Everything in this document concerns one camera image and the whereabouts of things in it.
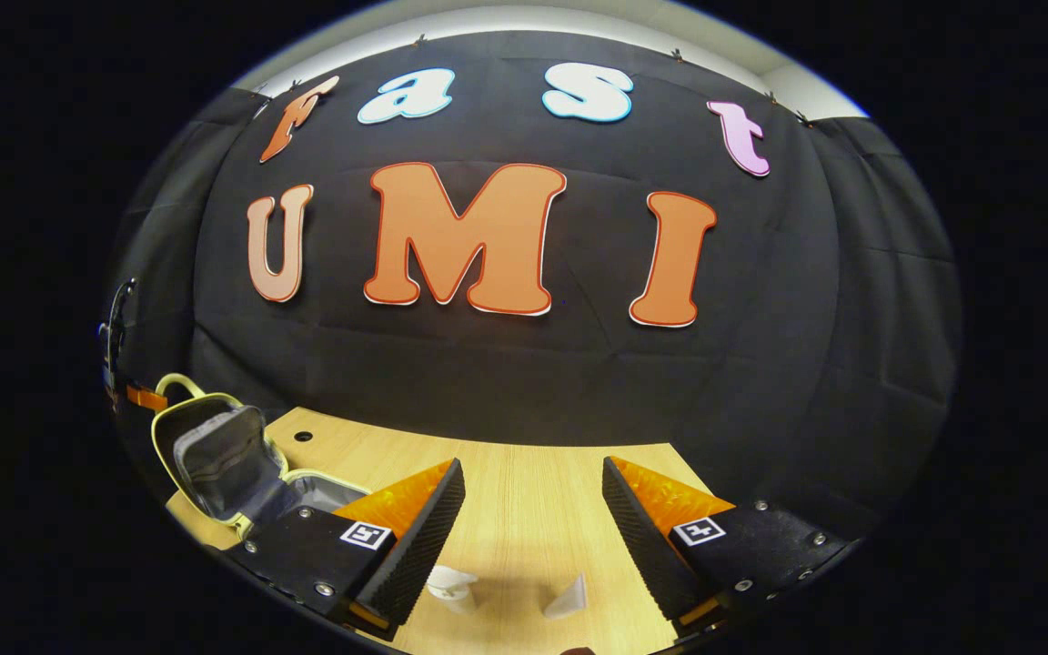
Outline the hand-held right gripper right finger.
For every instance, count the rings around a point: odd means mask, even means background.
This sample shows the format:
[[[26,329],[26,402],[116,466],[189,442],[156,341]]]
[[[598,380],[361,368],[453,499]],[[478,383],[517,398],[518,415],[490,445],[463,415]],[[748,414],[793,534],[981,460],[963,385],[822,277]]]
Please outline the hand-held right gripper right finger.
[[[852,541],[773,500],[735,505],[619,457],[602,495],[646,589],[672,623],[761,612],[852,552]]]

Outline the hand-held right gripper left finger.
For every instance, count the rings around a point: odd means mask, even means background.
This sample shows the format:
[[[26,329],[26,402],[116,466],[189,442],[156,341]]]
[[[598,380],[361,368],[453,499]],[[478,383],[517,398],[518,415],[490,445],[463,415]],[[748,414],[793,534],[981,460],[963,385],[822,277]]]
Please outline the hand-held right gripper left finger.
[[[308,489],[283,503],[230,559],[327,623],[398,630],[412,613],[465,498],[449,458],[341,505]]]

